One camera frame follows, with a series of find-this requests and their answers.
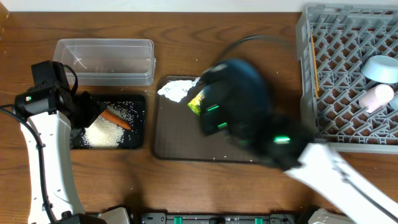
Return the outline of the dark blue plate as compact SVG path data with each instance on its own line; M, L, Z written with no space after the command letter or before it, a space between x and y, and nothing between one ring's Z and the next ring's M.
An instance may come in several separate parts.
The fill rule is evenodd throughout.
M230 121L257 120L271 114L266 82L251 64L240 59L225 60L211 71L217 76L211 85L213 99Z

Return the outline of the orange carrot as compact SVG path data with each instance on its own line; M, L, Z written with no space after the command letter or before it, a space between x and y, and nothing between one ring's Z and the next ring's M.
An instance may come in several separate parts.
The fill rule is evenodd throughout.
M131 127L129 124L127 124L127 122L125 122L123 119L121 119L119 116L115 115L114 113L112 113L110 110L106 109L104 110L100 116L104 119L106 119L107 121L120 126L124 129L128 129L131 130Z

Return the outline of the pile of white rice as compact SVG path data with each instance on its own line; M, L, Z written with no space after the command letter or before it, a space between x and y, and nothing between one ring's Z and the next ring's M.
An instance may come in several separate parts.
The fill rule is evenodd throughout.
M145 105L141 101L107 101L107 109L130 125L117 126L99 116L75 141L75 148L137 149L143 142Z

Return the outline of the white pink cup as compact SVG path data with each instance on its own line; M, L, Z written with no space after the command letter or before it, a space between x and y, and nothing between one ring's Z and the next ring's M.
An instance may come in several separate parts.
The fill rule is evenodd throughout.
M359 100L362 108L367 108L367 113L372 113L388 104L394 97L394 90L386 84L380 84L368 90Z

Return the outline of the light blue bowl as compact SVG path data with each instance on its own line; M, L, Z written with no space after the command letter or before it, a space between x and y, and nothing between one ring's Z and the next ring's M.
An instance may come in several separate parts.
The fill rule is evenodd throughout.
M397 59L384 55L370 57L362 67L361 73L379 83L397 83Z

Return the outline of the light blue cup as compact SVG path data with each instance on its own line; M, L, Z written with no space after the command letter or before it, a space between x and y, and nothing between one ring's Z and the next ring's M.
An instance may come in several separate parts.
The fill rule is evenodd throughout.
M398 110L398 95L389 102L389 106L394 110Z

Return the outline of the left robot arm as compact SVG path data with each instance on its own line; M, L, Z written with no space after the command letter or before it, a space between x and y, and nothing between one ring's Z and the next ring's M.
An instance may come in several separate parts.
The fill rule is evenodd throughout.
M88 127L105 109L88 92L30 89L16 96L30 169L29 223L104 223L87 215L80 202L70 157L72 129Z

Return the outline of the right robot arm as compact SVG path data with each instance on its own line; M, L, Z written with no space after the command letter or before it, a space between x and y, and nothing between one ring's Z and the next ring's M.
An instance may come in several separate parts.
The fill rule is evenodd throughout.
M307 185L356 223L397 223L397 202L302 124L273 112L267 83L253 66L227 60L203 72L200 81L204 134L227 133L261 165Z

